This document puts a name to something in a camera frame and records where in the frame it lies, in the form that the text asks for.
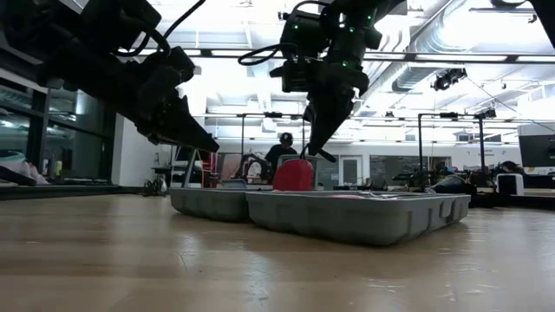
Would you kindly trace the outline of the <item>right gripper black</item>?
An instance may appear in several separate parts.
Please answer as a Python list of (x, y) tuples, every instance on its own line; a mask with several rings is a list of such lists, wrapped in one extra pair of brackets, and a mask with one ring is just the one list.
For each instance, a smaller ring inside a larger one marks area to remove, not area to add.
[(346, 61), (288, 60), (270, 72), (280, 78), (285, 93), (306, 93), (310, 123), (309, 155), (320, 153), (326, 142), (350, 116), (352, 100), (368, 90), (369, 78), (360, 66)]

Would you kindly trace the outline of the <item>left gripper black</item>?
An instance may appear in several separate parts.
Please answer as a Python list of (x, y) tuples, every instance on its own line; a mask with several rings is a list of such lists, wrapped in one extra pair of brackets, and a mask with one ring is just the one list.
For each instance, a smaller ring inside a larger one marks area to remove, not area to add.
[(131, 120), (155, 145), (217, 152), (219, 144), (192, 117), (177, 87), (190, 81), (195, 65), (183, 49), (155, 52), (144, 62), (121, 62), (74, 42), (55, 51), (55, 74)]

